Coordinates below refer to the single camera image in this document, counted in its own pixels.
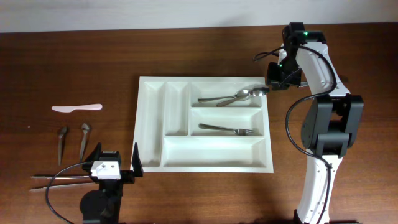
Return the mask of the small metal spoon right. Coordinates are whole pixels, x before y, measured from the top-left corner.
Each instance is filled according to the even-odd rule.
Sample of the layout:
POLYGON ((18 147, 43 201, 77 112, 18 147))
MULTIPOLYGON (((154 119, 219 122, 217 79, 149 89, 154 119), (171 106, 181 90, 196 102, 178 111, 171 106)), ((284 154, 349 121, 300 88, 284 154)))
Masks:
POLYGON ((88 138, 88 133, 90 132, 90 125, 87 123, 83 123, 81 126, 81 130, 83 131, 83 139, 81 140, 81 146, 80 146, 80 154, 79 154, 79 161, 83 162, 83 156, 85 153, 85 147, 86 147, 86 142, 88 138))

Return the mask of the upper metal chopstick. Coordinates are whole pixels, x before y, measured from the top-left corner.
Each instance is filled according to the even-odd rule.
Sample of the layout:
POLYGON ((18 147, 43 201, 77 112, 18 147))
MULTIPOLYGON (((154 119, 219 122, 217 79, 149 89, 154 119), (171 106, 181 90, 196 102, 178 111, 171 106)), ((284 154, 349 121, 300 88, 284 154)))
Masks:
POLYGON ((30 178, 32 179, 48 179, 51 180, 55 178, 57 180, 72 180, 72 179, 87 179, 90 178, 88 175, 69 175, 69 176, 49 176, 49 175, 33 175, 30 178))

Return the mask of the metal chopstick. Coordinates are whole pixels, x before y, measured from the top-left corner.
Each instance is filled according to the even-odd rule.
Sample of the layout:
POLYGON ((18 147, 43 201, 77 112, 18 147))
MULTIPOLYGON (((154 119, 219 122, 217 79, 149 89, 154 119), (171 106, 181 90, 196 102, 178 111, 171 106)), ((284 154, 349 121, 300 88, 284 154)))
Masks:
MULTIPOLYGON (((50 189, 61 189, 61 188, 66 188, 66 187, 76 187, 76 186, 91 185, 91 184, 94 184, 94 183, 93 182, 84 182, 84 183, 75 183, 75 184, 51 185, 49 188, 50 189)), ((32 189, 29 189, 29 191, 30 192, 38 192, 38 191, 43 191, 46 189, 47 189, 47 186, 35 187, 32 189)))
POLYGON ((51 180, 55 178, 57 180, 72 180, 72 179, 87 179, 90 178, 88 175, 69 175, 69 176, 49 176, 49 175, 33 175, 30 178, 32 179, 48 179, 51 180))

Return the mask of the pink plastic knife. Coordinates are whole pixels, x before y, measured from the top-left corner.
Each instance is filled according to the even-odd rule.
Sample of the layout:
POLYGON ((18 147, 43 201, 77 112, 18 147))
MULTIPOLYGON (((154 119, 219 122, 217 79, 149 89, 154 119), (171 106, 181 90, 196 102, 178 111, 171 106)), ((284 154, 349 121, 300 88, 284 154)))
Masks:
POLYGON ((103 105, 100 103, 75 106, 52 106, 51 109, 60 113, 71 113, 75 110, 101 110, 103 105))

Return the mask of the white cutlery tray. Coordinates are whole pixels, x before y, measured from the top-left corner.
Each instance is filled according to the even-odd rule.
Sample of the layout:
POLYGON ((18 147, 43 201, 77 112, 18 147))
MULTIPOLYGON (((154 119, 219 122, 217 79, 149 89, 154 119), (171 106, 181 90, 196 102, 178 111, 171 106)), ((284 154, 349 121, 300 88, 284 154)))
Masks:
POLYGON ((274 171, 266 96, 199 103, 265 84, 261 77, 140 77, 134 143, 145 172, 274 171), (254 136, 200 123, 255 130, 254 136))

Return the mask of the small metal spoon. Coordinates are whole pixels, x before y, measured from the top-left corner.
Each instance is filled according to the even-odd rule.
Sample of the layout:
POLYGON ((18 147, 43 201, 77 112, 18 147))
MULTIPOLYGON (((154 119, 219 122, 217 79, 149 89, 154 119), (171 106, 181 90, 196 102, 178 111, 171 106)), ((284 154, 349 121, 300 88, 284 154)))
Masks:
POLYGON ((65 135, 67 132, 68 128, 65 126, 58 133, 58 165, 62 164, 63 145, 65 140, 65 135))
POLYGON ((81 130, 83 131, 83 139, 81 140, 81 146, 80 146, 80 154, 79 154, 79 161, 83 162, 83 156, 85 153, 85 147, 86 147, 86 142, 88 138, 88 133, 90 132, 90 125, 87 123, 83 123, 81 126, 81 130))

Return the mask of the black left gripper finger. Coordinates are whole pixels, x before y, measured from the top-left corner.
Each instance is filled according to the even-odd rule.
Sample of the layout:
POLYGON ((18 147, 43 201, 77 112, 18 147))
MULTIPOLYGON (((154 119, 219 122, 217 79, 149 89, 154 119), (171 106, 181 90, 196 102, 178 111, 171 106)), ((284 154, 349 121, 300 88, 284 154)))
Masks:
POLYGON ((101 155, 101 143, 99 142, 90 155, 86 158, 85 162, 97 161, 101 155))
POLYGON ((138 144, 136 142, 134 143, 132 150, 131 166, 135 177, 142 177, 144 175, 142 163, 139 157, 138 144))

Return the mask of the small metal spoon left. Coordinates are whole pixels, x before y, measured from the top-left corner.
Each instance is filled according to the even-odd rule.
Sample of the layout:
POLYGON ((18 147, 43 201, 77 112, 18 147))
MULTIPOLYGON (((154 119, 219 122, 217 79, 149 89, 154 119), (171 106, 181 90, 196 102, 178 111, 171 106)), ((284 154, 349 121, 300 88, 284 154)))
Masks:
POLYGON ((65 140, 65 135, 67 132, 68 128, 65 126, 58 133, 58 165, 62 164, 63 145, 65 140))

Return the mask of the lower metal chopstick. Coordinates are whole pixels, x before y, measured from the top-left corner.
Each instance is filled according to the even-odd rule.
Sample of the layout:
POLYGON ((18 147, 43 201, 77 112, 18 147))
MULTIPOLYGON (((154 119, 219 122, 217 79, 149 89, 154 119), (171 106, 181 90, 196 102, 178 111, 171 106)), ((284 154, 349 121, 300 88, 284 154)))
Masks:
MULTIPOLYGON (((49 188, 50 189, 61 189, 61 188, 66 188, 66 187, 76 187, 76 186, 91 185, 91 184, 94 184, 94 183, 93 182, 84 182, 84 183, 75 183, 75 184, 51 185, 49 188)), ((35 187, 32 189, 29 189, 29 191, 30 192, 38 192, 38 191, 43 191, 46 189, 47 189, 47 186, 35 187)))

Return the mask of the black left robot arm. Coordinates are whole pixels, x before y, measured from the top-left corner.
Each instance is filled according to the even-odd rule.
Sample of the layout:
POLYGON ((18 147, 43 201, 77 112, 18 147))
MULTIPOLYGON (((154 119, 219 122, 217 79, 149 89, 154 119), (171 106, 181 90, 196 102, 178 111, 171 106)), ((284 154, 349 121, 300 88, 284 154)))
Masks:
POLYGON ((103 151, 98 143, 82 169, 99 189, 86 193, 80 201, 83 223, 118 224, 124 184, 135 182, 132 170, 121 170, 118 151, 103 151))

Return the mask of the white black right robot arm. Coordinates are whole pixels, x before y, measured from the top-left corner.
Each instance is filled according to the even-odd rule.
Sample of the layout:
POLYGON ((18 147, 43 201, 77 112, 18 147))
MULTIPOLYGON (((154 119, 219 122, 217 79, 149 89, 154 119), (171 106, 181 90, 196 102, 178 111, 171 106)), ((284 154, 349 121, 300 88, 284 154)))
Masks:
POLYGON ((342 84, 320 31, 292 22, 264 78, 141 77, 131 162, 147 172, 273 171, 266 95, 310 88, 295 147, 307 157, 294 223, 328 223, 339 165, 354 144, 364 101, 342 84))

